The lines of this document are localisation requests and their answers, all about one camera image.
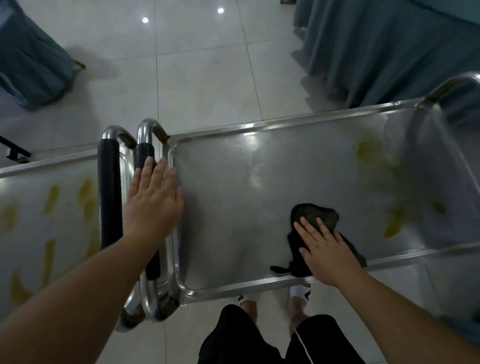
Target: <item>finger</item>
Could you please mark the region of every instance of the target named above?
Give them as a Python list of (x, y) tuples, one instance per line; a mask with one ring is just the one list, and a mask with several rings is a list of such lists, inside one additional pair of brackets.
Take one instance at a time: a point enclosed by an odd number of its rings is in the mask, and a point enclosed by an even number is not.
[(305, 263), (310, 262), (310, 260), (312, 258), (312, 254), (310, 254), (310, 252), (307, 249), (300, 248), (299, 252), (300, 252), (301, 256), (303, 257), (303, 260), (305, 261)]
[(168, 193), (173, 194), (173, 187), (175, 185), (176, 179), (177, 179), (177, 169), (174, 167), (170, 169), (167, 175), (165, 176), (162, 189), (165, 189)]
[(308, 221), (306, 218), (304, 217), (301, 217), (300, 218), (300, 222), (301, 224), (303, 225), (303, 227), (305, 228), (306, 231), (309, 232), (309, 234), (318, 242), (321, 242), (324, 238), (323, 236), (321, 235), (321, 233), (318, 232), (318, 230), (316, 228), (314, 228)]
[(163, 172), (165, 172), (165, 166), (167, 165), (167, 160), (165, 158), (160, 159), (159, 163), (153, 170), (152, 179), (150, 181), (150, 187), (159, 189), (162, 187), (163, 182)]
[(183, 194), (183, 188), (179, 188), (175, 193), (175, 202), (177, 206), (180, 208), (180, 214), (183, 213), (183, 207), (185, 206), (185, 196)]
[(318, 242), (298, 222), (295, 221), (293, 227), (310, 250), (318, 246)]
[(321, 218), (316, 219), (318, 226), (320, 227), (320, 232), (322, 233), (324, 240), (329, 243), (336, 243), (335, 238), (333, 237), (332, 233), (328, 230), (325, 226), (324, 222)]
[(138, 193), (138, 185), (140, 183), (141, 174), (142, 174), (142, 170), (140, 168), (137, 168), (135, 170), (135, 173), (133, 174), (132, 180), (130, 181), (130, 187), (128, 188), (127, 201), (130, 201)]
[(333, 236), (335, 237), (335, 240), (337, 243), (340, 244), (340, 246), (343, 246), (344, 248), (348, 249), (347, 243), (343, 240), (342, 235), (337, 230), (333, 230)]
[(140, 185), (138, 187), (139, 190), (146, 190), (150, 185), (152, 168), (153, 168), (153, 158), (147, 157), (147, 159), (145, 160), (144, 167), (142, 169), (142, 175), (140, 177)]

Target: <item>hand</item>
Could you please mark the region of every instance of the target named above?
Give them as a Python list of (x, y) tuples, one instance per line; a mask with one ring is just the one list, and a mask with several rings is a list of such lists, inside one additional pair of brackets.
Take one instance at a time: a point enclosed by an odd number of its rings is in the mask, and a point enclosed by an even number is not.
[(316, 221), (321, 233), (305, 218), (300, 218), (301, 225), (293, 223), (310, 249), (300, 248), (300, 254), (315, 278), (329, 286), (338, 287), (344, 277), (363, 272), (363, 269), (341, 235), (337, 231), (332, 235), (321, 219), (317, 218)]
[(184, 198), (181, 188), (174, 193), (176, 168), (170, 169), (164, 180), (167, 161), (162, 158), (152, 173), (153, 162), (148, 157), (143, 170), (137, 168), (133, 175), (124, 208), (123, 235), (159, 246), (180, 222)]

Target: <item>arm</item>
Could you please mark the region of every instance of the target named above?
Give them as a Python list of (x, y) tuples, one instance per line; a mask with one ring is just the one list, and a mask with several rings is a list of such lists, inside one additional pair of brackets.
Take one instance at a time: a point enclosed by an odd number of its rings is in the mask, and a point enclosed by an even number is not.
[(135, 171), (125, 207), (124, 236), (80, 264), (0, 326), (3, 363), (94, 363), (110, 337), (139, 275), (178, 224), (183, 193), (176, 171), (162, 186), (166, 161)]
[(338, 287), (359, 314), (390, 364), (480, 362), (480, 351), (439, 319), (361, 269), (340, 234), (320, 219), (321, 233), (307, 220), (295, 223), (309, 250), (300, 253), (312, 274)]

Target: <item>black towel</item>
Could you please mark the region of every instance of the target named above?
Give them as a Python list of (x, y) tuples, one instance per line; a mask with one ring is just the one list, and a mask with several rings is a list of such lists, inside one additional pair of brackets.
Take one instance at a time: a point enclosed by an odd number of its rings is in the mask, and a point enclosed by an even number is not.
[[(290, 245), (290, 249), (292, 251), (293, 260), (290, 262), (288, 268), (271, 266), (270, 269), (277, 274), (290, 273), (295, 277), (308, 277), (312, 275), (312, 272), (310, 272), (310, 269), (308, 269), (305, 261), (303, 260), (303, 257), (299, 252), (300, 248), (308, 249), (308, 247), (307, 245), (305, 245), (303, 239), (293, 227), (293, 223), (295, 221), (300, 224), (300, 218), (302, 216), (306, 218), (307, 221), (318, 231), (320, 231), (320, 228), (315, 221), (316, 218), (321, 218), (325, 226), (330, 230), (330, 232), (333, 232), (336, 224), (340, 220), (339, 214), (331, 208), (320, 207), (314, 204), (296, 205), (292, 209), (292, 212), (290, 214), (290, 225), (292, 231), (287, 235), (288, 244)], [(350, 241), (348, 241), (345, 236), (342, 235), (342, 238), (344, 242), (347, 243), (348, 247), (355, 255), (362, 268), (365, 268), (367, 266), (367, 260), (365, 259), (365, 257), (360, 255), (359, 252), (357, 252), (355, 246)]]

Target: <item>black shorts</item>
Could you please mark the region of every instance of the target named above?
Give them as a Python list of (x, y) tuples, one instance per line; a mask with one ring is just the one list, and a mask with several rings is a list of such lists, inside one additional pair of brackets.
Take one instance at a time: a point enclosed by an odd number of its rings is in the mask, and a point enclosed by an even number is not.
[(247, 313), (239, 306), (229, 304), (224, 307), (217, 326), (202, 344), (198, 363), (365, 364), (335, 319), (329, 315), (309, 317), (298, 326), (297, 332), (312, 361), (296, 333), (283, 359), (277, 348), (265, 342)]

